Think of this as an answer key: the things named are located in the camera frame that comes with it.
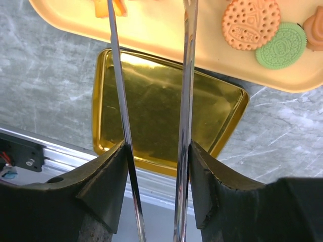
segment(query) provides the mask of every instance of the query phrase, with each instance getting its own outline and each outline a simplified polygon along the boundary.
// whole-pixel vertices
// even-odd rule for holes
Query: gold tray
[[[182,65],[121,51],[130,128],[137,167],[176,176]],[[240,121],[248,93],[195,71],[192,139],[217,157]],[[92,101],[94,151],[123,140],[112,52],[97,58]]]

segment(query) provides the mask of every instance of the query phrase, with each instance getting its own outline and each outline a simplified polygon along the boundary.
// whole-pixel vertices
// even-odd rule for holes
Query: orange toy piece
[[[323,51],[323,6],[318,6],[316,13],[303,24],[307,36],[307,48]]]
[[[254,50],[274,37],[280,20],[275,0],[233,0],[222,18],[222,32],[232,48]]]
[[[95,16],[97,18],[104,18],[109,16],[109,12],[107,9],[107,0],[94,0],[95,7]],[[124,16],[126,14],[126,8],[121,2],[121,0],[114,0],[113,7],[116,13],[116,16]]]

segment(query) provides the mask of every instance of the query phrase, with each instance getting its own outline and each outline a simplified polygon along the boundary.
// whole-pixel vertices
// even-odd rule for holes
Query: toy cookie
[[[323,6],[318,6],[316,13],[303,24],[307,36],[307,48],[323,51]]]
[[[232,48],[257,49],[274,37],[280,19],[275,0],[233,0],[222,19],[223,36]]]
[[[266,68],[281,69],[296,62],[305,48],[304,30],[294,23],[282,23],[272,40],[256,50],[256,58]]]

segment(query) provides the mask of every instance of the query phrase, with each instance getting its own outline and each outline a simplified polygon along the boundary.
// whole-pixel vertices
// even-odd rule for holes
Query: round orange biscuit
[[[274,37],[280,20],[275,0],[233,0],[222,19],[223,36],[232,48],[257,49]]]

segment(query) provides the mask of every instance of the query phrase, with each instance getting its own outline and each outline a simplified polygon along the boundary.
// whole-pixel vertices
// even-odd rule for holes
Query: tray rim
[[[102,38],[99,36],[96,36],[95,34],[90,34],[87,31],[87,28],[82,28],[82,31],[76,31],[74,30],[74,28],[77,26],[77,28],[80,28],[79,24],[72,24],[69,21],[65,21],[62,18],[60,18],[59,16],[57,16],[55,13],[51,12],[50,10],[48,10],[46,8],[46,5],[44,4],[44,0],[29,0],[30,4],[32,5],[32,7],[35,9],[35,11],[50,25],[52,25],[53,27],[66,31],[66,32],[70,32],[73,34],[77,34],[80,36],[84,36],[84,37],[88,37],[88,38],[92,38],[92,39],[96,39],[96,40],[100,40],[106,43],[110,43],[109,39],[110,39],[110,33],[107,32],[106,33],[106,37]],[[156,55],[156,53],[151,52],[151,51],[147,51],[145,49],[142,49],[140,47],[135,47],[135,46],[131,46],[128,44],[124,44],[121,42],[121,46],[125,47],[125,48],[129,48],[129,49],[133,49],[135,51],[140,51],[143,53],[147,53],[147,54],[151,54],[151,55]],[[181,62],[182,60],[177,59],[174,56],[167,56],[165,54],[159,54],[161,57],[166,58],[166,59],[171,59],[172,61],[175,62]],[[285,92],[290,92],[290,93],[301,93],[301,92],[306,92],[309,90],[313,90],[317,87],[320,87],[323,85],[323,78],[321,79],[321,81],[318,81],[317,83],[313,83],[314,81],[308,81],[307,83],[302,83],[298,86],[289,86],[289,87],[284,87],[281,85],[273,85],[271,83],[267,83],[266,81],[262,81],[261,79],[253,79],[253,80],[248,80],[246,77],[243,77],[242,74],[239,73],[235,73],[234,75],[232,73],[229,73],[228,71],[224,71],[224,70],[217,70],[216,68],[213,68],[213,70],[210,70],[209,67],[207,66],[207,64],[204,63],[196,63],[195,65],[198,68],[201,69],[205,69],[205,70],[209,70],[212,72],[216,72],[216,73],[221,73],[223,75],[229,76],[229,77],[233,77],[233,78],[237,78],[243,81],[248,81],[248,82],[252,82],[255,84],[259,84],[259,85],[263,85],[263,86],[267,86],[267,87],[271,87],[277,90],[281,90],[281,91],[285,91]]]
[[[97,105],[98,102],[102,103],[102,85],[103,82],[101,81],[101,76],[103,75],[103,67],[105,66],[105,56],[107,56],[111,52],[110,48],[106,48],[102,50],[98,56],[96,61],[96,69],[95,69],[95,77],[94,77],[94,84],[93,84],[93,94],[92,94],[92,144],[93,149],[96,154],[101,155],[105,152],[104,148],[100,144],[100,120],[101,120],[101,113],[102,108],[101,105]],[[136,57],[144,58],[147,60],[155,61],[155,62],[163,62],[163,65],[167,65],[173,68],[182,69],[182,65],[171,60],[149,56],[143,53],[135,53],[129,50],[121,50],[121,53],[130,54]],[[243,117],[244,112],[249,104],[250,96],[247,91],[240,86],[225,82],[221,79],[213,77],[211,75],[207,75],[203,72],[194,71],[196,74],[212,78],[214,80],[218,80],[221,82],[226,83],[227,85],[234,86],[241,90],[242,97],[240,98],[239,102],[236,104],[239,108],[235,108],[234,112],[232,113],[232,117],[228,120],[226,128],[220,134],[218,141],[213,145],[213,148],[208,151],[208,153],[216,158],[222,149],[225,147],[226,143],[228,142],[230,136],[233,134],[235,128],[237,127],[238,123],[240,122],[241,118]],[[153,172],[176,176],[176,168],[167,166],[165,161],[163,160],[164,164],[156,164],[154,162],[149,162],[148,160],[140,159],[135,157],[136,165],[140,168],[147,169]]]

